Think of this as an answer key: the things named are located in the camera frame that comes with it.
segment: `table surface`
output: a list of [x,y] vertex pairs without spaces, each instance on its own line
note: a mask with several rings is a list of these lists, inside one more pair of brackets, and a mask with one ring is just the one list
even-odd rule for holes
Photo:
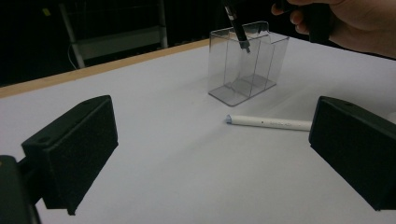
[[396,63],[290,39],[277,85],[228,107],[207,94],[208,42],[0,89],[1,154],[74,105],[109,94],[120,145],[77,215],[43,223],[394,223],[309,146],[308,133],[233,126],[227,114],[312,120],[320,95],[396,111]]

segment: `black object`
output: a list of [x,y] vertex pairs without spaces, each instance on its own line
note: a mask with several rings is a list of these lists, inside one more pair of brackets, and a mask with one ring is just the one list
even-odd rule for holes
[[[276,7],[287,12],[297,8],[287,0],[276,0]],[[315,3],[304,6],[306,22],[309,27],[309,41],[312,43],[324,43],[330,36],[330,7],[328,4]]]
[[396,209],[396,125],[338,99],[321,96],[311,147],[374,210]]
[[39,223],[34,204],[74,215],[118,145],[108,95],[84,101],[22,143],[26,157],[0,157],[0,222]]
[[245,30],[242,27],[242,23],[238,19],[238,16],[236,15],[236,10],[234,8],[234,5],[238,1],[235,0],[233,1],[222,0],[222,1],[225,6],[225,10],[227,12],[228,18],[230,19],[231,25],[233,26],[233,30],[235,31],[236,37],[238,38],[241,49],[245,49],[247,53],[250,53],[250,49],[249,49],[250,44],[248,43],[247,35],[245,34]]

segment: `finger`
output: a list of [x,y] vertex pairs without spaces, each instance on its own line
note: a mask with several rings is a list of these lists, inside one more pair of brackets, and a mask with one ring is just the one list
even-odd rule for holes
[[338,4],[344,0],[288,0],[292,5],[305,6],[313,3]]
[[298,25],[302,23],[303,20],[304,20],[304,13],[300,9],[294,10],[290,13],[290,21],[294,25]]
[[302,35],[309,35],[309,29],[305,22],[296,25],[296,32]]
[[275,16],[281,15],[284,13],[284,11],[280,8],[277,8],[275,4],[272,5],[271,7],[271,12],[272,14],[274,14]]

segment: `clear acrylic pen holder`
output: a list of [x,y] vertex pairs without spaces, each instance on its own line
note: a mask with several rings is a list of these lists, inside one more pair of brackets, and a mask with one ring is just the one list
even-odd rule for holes
[[233,28],[210,33],[208,92],[230,106],[275,86],[289,42],[265,21],[243,27],[247,41],[238,41]]

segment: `pen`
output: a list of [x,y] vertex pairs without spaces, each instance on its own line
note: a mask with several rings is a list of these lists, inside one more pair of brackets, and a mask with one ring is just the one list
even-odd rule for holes
[[238,38],[241,49],[245,49],[247,53],[250,53],[250,49],[249,49],[250,44],[248,42],[247,35],[245,34],[244,27],[242,26],[241,22],[236,16],[236,10],[233,7],[234,2],[235,1],[223,0],[225,10],[227,12],[228,18],[230,19],[231,25],[233,26],[236,37]]
[[248,116],[236,116],[227,115],[226,122],[228,124],[247,125],[264,128],[277,128],[277,129],[289,129],[297,131],[311,130],[311,121],[305,120],[293,120],[293,119],[268,119],[268,118],[256,118]]

